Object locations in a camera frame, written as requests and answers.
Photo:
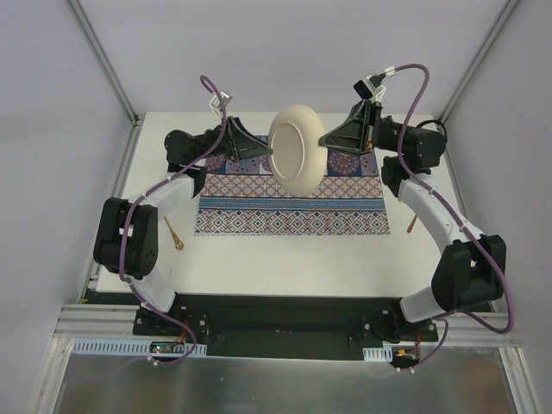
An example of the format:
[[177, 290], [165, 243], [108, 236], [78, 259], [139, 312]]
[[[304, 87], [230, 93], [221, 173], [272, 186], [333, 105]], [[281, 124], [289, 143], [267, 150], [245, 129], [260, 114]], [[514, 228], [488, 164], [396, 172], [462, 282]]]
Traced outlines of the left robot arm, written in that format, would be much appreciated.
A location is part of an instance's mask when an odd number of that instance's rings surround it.
[[222, 155], [237, 162], [268, 156], [273, 150], [234, 116], [199, 135], [175, 129], [166, 135], [164, 148], [167, 173], [160, 182], [130, 199], [112, 197], [104, 202], [93, 259], [118, 274], [143, 306], [156, 309], [153, 326], [171, 336], [180, 330], [183, 317], [173, 308], [176, 292], [157, 265], [160, 223], [203, 190], [207, 168], [199, 161]]

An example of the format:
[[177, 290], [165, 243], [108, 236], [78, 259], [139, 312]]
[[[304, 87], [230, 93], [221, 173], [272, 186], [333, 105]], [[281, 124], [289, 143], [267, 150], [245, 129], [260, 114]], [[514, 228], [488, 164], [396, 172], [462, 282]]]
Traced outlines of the left aluminium frame post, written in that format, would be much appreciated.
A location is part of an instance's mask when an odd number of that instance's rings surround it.
[[85, 38], [92, 56], [102, 72], [108, 86], [112, 90], [116, 101], [124, 112], [126, 118], [132, 126], [135, 126], [139, 120], [139, 115], [136, 113], [133, 104], [130, 102], [129, 96], [124, 90], [121, 80], [116, 74], [108, 54], [94, 29], [89, 16], [87, 15], [83, 4], [79, 0], [67, 0], [66, 6], [70, 10], [78, 29]]

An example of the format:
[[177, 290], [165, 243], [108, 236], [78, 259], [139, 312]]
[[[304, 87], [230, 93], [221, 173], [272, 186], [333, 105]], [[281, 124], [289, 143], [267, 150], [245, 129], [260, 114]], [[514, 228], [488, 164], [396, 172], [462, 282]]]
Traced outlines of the right aluminium frame post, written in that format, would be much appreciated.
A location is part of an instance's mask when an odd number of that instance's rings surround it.
[[504, 1], [498, 14], [494, 17], [491, 26], [486, 31], [481, 43], [478, 45], [473, 57], [469, 60], [465, 71], [462, 73], [451, 96], [445, 103], [438, 119], [446, 123], [452, 116], [456, 106], [467, 91], [467, 88], [474, 81], [478, 71], [486, 62], [486, 58], [497, 44], [499, 37], [505, 31], [508, 23], [517, 13], [519, 7], [524, 3], [522, 0]]

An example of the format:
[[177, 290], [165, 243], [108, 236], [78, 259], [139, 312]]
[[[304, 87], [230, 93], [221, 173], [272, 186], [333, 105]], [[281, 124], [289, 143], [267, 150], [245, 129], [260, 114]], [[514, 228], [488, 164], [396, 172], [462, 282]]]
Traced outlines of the aluminium frame post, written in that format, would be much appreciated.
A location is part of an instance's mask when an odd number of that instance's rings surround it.
[[129, 96], [124, 90], [121, 80], [116, 74], [108, 54], [94, 29], [89, 16], [87, 15], [83, 4], [79, 0], [67, 0], [66, 6], [70, 10], [78, 29], [85, 38], [92, 56], [102, 72], [108, 86], [112, 90], [116, 101], [124, 112], [126, 118], [132, 126], [135, 126], [139, 120], [139, 115], [136, 113], [133, 104], [130, 102]]
[[522, 0], [504, 1], [498, 14], [494, 17], [491, 26], [486, 31], [481, 43], [478, 45], [473, 57], [469, 60], [465, 71], [462, 73], [451, 96], [445, 103], [438, 119], [446, 123], [452, 116], [456, 106], [467, 91], [467, 88], [474, 81], [478, 71], [486, 62], [486, 58], [497, 44], [499, 37], [505, 31], [508, 23], [517, 13], [519, 7], [524, 3]]

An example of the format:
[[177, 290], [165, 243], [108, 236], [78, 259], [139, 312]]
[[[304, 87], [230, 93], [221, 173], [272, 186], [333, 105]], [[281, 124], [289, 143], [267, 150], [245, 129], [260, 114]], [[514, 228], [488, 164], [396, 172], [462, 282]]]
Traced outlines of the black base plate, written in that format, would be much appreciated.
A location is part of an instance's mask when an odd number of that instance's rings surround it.
[[384, 342], [437, 341], [429, 320], [408, 325], [396, 298], [271, 297], [179, 294], [171, 321], [139, 308], [136, 336], [174, 337], [209, 356], [358, 361]]

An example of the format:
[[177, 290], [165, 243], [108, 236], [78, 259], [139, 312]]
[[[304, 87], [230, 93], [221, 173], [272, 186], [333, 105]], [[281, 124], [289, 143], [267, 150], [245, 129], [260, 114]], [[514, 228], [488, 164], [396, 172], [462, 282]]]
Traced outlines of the gold fork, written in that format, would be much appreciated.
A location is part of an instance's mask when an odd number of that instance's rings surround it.
[[165, 222], [165, 224], [166, 224], [166, 226], [169, 230], [169, 233], [172, 237], [175, 249], [178, 250], [178, 251], [182, 251], [185, 247], [185, 244], [180, 240], [178, 234], [173, 229], [173, 226], [170, 224], [168, 218], [166, 216], [164, 216], [163, 219], [164, 219], [164, 222]]

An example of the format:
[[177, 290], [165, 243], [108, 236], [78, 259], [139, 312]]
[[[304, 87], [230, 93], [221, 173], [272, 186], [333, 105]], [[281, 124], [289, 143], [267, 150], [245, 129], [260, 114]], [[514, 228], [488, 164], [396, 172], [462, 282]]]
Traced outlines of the copper spoon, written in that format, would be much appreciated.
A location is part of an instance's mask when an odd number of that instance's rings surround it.
[[407, 234], [410, 234], [412, 232], [416, 222], [417, 222], [417, 215], [414, 215], [409, 226], [407, 227], [407, 230], [406, 230]]

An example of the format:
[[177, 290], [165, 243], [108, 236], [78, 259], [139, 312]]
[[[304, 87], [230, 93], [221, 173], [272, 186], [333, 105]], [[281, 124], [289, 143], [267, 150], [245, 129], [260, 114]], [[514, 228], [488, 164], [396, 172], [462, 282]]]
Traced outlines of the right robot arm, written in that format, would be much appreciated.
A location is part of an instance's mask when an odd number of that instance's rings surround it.
[[500, 236], [471, 224], [439, 192], [431, 170], [440, 163], [446, 135], [394, 122], [380, 112], [380, 103], [362, 99], [319, 142], [350, 155], [374, 148], [392, 151], [384, 158], [381, 179], [416, 214], [439, 249], [430, 285], [401, 298], [388, 318], [390, 334], [404, 341], [417, 333], [421, 321], [507, 298], [506, 246]]

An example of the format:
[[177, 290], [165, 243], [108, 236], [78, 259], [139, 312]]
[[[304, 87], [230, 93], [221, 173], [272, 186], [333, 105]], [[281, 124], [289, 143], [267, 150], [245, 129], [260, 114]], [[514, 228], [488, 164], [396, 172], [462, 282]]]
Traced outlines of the cream plate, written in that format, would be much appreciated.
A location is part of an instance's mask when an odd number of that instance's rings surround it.
[[323, 180], [328, 157], [328, 149], [319, 144], [323, 135], [319, 115], [304, 104], [291, 105], [273, 119], [270, 169], [277, 183], [296, 198], [310, 195]]

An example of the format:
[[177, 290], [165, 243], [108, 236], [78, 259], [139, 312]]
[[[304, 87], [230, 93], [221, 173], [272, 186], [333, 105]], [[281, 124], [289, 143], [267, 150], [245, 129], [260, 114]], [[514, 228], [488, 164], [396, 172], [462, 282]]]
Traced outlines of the patterned cloth placemat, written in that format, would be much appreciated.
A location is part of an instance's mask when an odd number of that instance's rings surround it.
[[387, 235], [390, 224], [374, 154], [328, 152], [323, 180], [301, 198], [286, 192], [266, 156], [205, 161], [196, 235]]

